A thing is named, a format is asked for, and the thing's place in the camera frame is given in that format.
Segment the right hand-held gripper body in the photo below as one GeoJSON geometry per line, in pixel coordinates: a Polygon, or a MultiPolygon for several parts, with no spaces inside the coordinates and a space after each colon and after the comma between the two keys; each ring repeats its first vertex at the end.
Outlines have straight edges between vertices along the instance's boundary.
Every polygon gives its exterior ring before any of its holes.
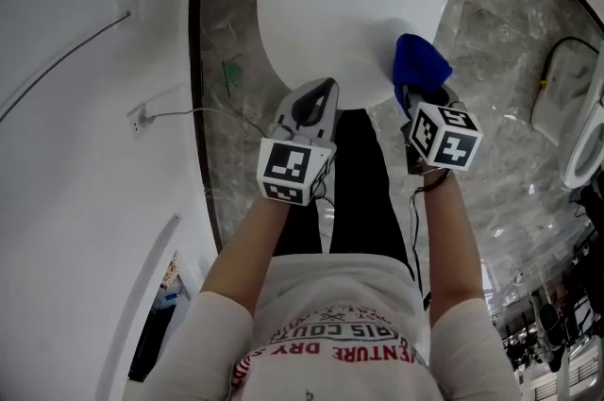
{"type": "Polygon", "coordinates": [[[475,114],[448,86],[425,92],[416,86],[399,89],[399,103],[408,118],[401,127],[408,173],[434,169],[467,171],[482,140],[475,114]]]}

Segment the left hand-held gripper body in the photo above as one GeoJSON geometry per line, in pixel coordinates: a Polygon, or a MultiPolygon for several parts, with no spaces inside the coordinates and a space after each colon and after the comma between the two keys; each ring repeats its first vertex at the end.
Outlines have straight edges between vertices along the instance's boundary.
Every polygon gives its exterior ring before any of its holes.
{"type": "Polygon", "coordinates": [[[282,99],[260,143],[257,180],[265,198],[299,206],[313,199],[336,153],[338,99],[333,78],[310,81],[282,99]]]}

